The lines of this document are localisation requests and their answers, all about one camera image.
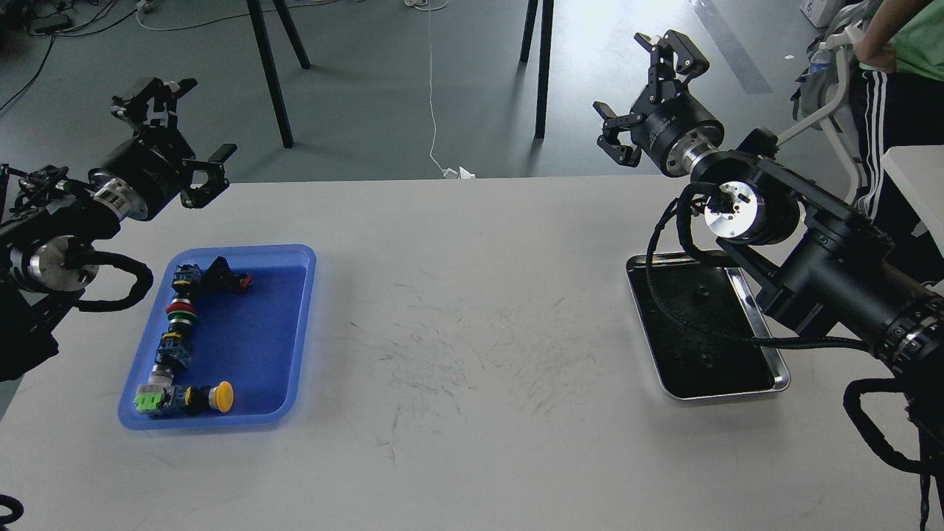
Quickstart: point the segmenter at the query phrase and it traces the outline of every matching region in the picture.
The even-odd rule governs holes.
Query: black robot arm
[[[69,168],[46,166],[27,173],[0,165],[0,188],[20,185],[9,219],[0,223],[0,381],[13,380],[59,351],[52,332],[72,308],[115,312],[144,298],[154,276],[126,256],[97,251],[131,217],[153,219],[180,194],[186,208],[202,208],[229,185],[224,162],[236,150],[221,146],[199,161],[177,130],[177,101],[194,86],[143,79],[129,97],[115,96],[111,113],[131,125],[130,139],[89,172],[89,181],[67,178]],[[207,181],[193,187],[194,172]],[[120,300],[83,300],[100,266],[134,276]],[[29,296],[26,292],[37,295]]]
[[[759,283],[755,299],[765,315],[801,338],[819,337],[837,323],[845,325],[861,339],[849,346],[869,351],[892,373],[886,380],[850,384],[844,397],[850,419],[885,463],[921,474],[922,485],[930,476],[940,482],[944,479],[944,298],[885,262],[893,243],[869,219],[813,181],[775,163],[773,134],[759,128],[738,149],[720,150],[722,126],[687,90],[688,80],[703,74],[707,61],[692,60],[703,68],[689,73],[685,81],[674,78],[667,67],[664,51],[694,49],[679,35],[670,31],[655,43],[637,35],[637,41],[651,46],[651,66],[649,82],[630,115],[615,116],[606,104],[594,104],[604,119],[598,143],[618,163],[635,165],[642,150],[664,175],[691,176],[674,208],[666,209],[657,224],[649,253],[658,231],[674,214],[679,241],[690,256],[711,266],[740,266]],[[683,74],[678,64],[675,72]],[[630,133],[633,146],[618,141],[620,132]],[[801,207],[805,233],[783,263],[774,264],[755,247],[783,242],[799,226]],[[723,257],[693,243],[691,221],[696,216],[716,236]],[[909,419],[919,428],[919,460],[895,451],[862,410],[861,396],[873,392],[905,396]],[[922,500],[926,499],[927,490],[922,488]]]

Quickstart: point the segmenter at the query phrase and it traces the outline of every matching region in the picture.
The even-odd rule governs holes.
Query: white stripe
[[[868,133],[868,155],[866,156],[866,162],[868,163],[870,175],[868,180],[868,192],[860,200],[859,210],[863,214],[872,217],[874,215],[872,207],[874,206],[875,196],[882,178],[879,167],[881,154],[878,151],[878,129],[880,121],[879,112],[884,102],[882,100],[883,87],[881,78],[877,77],[874,71],[868,71],[866,75],[871,79],[871,82],[868,84],[868,89],[871,90],[871,94],[867,92],[868,106],[866,108],[866,130]]]
[[[878,209],[879,197],[882,195],[882,185],[885,184],[885,171],[882,169],[882,156],[885,155],[885,105],[888,97],[888,74],[877,72],[876,76],[880,81],[879,85],[879,110],[878,125],[875,128],[875,149],[877,157],[875,159],[875,175],[877,176],[877,185],[875,194],[872,196],[871,204],[868,207],[868,213],[875,217],[875,211]]]
[[[875,126],[872,123],[872,115],[874,114],[875,110],[875,83],[869,82],[871,79],[871,74],[869,71],[863,72],[862,78],[866,80],[866,111],[865,115],[863,116],[863,120],[866,122],[865,133],[867,138],[866,145],[868,148],[866,152],[866,158],[863,161],[863,166],[866,169],[868,177],[868,190],[861,197],[859,197],[856,208],[858,208],[858,210],[863,214],[868,215],[868,198],[871,196],[875,184],[875,165],[872,160],[872,147],[875,146],[875,137],[872,134],[875,130]]]

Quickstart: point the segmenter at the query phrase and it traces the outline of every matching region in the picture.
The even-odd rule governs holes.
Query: metal tray
[[[663,268],[663,267],[673,267],[673,266],[689,266],[697,265],[698,263],[693,260],[691,257],[684,253],[675,252],[675,253],[660,253],[656,254],[653,257],[653,267]],[[632,291],[633,298],[636,302],[636,307],[640,309],[640,312],[637,314],[639,317],[639,322],[643,327],[643,331],[646,334],[647,342],[649,343],[649,353],[652,357],[652,362],[655,365],[656,373],[659,377],[659,384],[666,394],[673,399],[680,401],[725,401],[725,399],[738,399],[746,398],[755,395],[765,395],[769,393],[776,393],[783,391],[790,385],[790,372],[786,367],[786,363],[782,358],[780,351],[770,347],[757,347],[756,350],[760,351],[764,364],[766,364],[769,369],[769,379],[766,381],[769,382],[769,386],[765,388],[758,388],[754,390],[737,390],[737,391],[718,391],[712,392],[709,394],[697,395],[697,396],[679,396],[676,393],[671,392],[670,385],[666,385],[666,380],[662,371],[660,370],[659,358],[656,355],[656,352],[653,348],[653,337],[650,336],[650,331],[647,330],[646,321],[642,315],[643,305],[639,299],[639,295],[636,293],[636,290],[633,289],[631,273],[635,270],[644,270],[646,267],[646,256],[637,255],[630,258],[626,263],[627,269],[627,280],[630,283],[630,289]],[[744,272],[740,268],[724,268],[724,274],[731,283],[732,293],[734,298],[740,305],[740,310],[743,312],[746,319],[746,324],[750,326],[750,330],[753,332],[756,337],[771,337],[770,330],[767,328],[767,324],[764,321],[764,317],[760,312],[760,309],[754,303],[753,294],[748,287]],[[706,341],[711,341],[710,338],[704,335],[696,335],[698,341],[705,344]]]

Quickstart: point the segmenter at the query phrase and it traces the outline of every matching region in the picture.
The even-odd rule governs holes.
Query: table leg
[[[542,0],[541,10],[541,57],[537,73],[537,117],[534,138],[544,138],[544,127],[548,120],[548,78],[550,76],[550,29],[554,24],[554,0]]]
[[[525,17],[525,35],[521,38],[521,62],[528,62],[531,54],[531,37],[534,35],[534,19],[537,17],[537,0],[528,0],[528,15]]]
[[[289,34],[289,41],[292,43],[292,48],[295,49],[295,56],[298,57],[298,64],[305,70],[308,70],[312,64],[308,61],[308,54],[305,53],[305,46],[301,43],[301,39],[298,38],[298,30],[295,29],[295,22],[292,20],[292,15],[289,14],[288,8],[285,7],[285,0],[274,0],[276,5],[276,11],[278,11],[278,17],[282,19],[282,26],[285,27],[285,32]]]
[[[265,21],[262,19],[262,8],[259,0],[245,0],[249,7],[249,19],[252,20],[252,30],[256,34],[256,44],[259,46],[259,57],[262,60],[262,70],[265,72],[265,82],[269,85],[269,95],[272,97],[272,108],[276,112],[278,132],[282,136],[282,145],[292,147],[292,130],[289,127],[289,117],[285,112],[285,100],[282,99],[282,89],[278,84],[276,64],[272,59],[272,46],[269,44],[269,35],[265,30]]]

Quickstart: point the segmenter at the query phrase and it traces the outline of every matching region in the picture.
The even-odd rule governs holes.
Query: white table
[[[186,248],[314,248],[295,407],[263,428],[128,431],[116,403],[156,290],[73,312],[0,422],[0,492],[26,505],[14,531],[915,526],[917,478],[842,410],[849,380],[885,376],[867,355],[785,352],[793,385],[768,400],[665,396],[623,266],[682,186],[242,184],[128,221],[99,247],[158,272]],[[89,297],[123,282],[103,275]],[[900,399],[866,406],[916,446]]]
[[[882,168],[944,253],[944,146],[891,147]]]

